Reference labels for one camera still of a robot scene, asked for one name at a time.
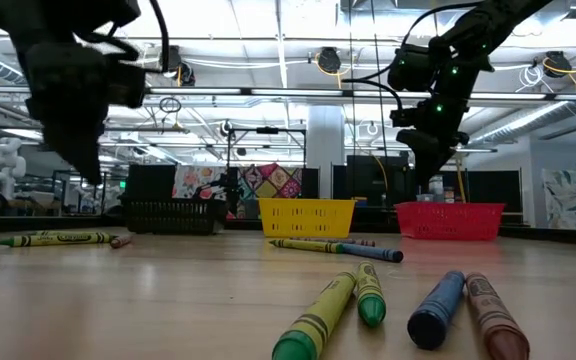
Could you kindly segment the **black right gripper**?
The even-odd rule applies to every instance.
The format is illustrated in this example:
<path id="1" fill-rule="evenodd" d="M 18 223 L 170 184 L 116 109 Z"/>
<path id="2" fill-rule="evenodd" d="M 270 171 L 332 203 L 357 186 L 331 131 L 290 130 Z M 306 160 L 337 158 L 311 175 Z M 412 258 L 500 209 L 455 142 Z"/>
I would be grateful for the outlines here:
<path id="1" fill-rule="evenodd" d="M 403 129 L 397 141 L 407 145 L 415 155 L 415 184 L 420 193 L 427 193 L 429 180 L 431 189 L 456 188 L 456 163 L 449 160 L 435 169 L 436 156 L 452 157 L 458 145 L 467 145 L 469 135 L 457 131 L 445 141 L 415 129 Z"/>

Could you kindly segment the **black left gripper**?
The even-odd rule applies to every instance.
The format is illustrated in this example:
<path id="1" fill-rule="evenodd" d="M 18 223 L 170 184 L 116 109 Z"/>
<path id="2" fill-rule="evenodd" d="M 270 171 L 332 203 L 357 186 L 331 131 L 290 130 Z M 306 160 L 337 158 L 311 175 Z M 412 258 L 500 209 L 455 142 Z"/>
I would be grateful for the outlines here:
<path id="1" fill-rule="evenodd" d="M 44 143 L 91 184 L 100 184 L 99 137 L 104 133 L 113 59 L 90 47 L 32 47 L 25 53 L 29 114 L 46 125 Z M 59 127 L 84 130 L 69 135 Z"/>

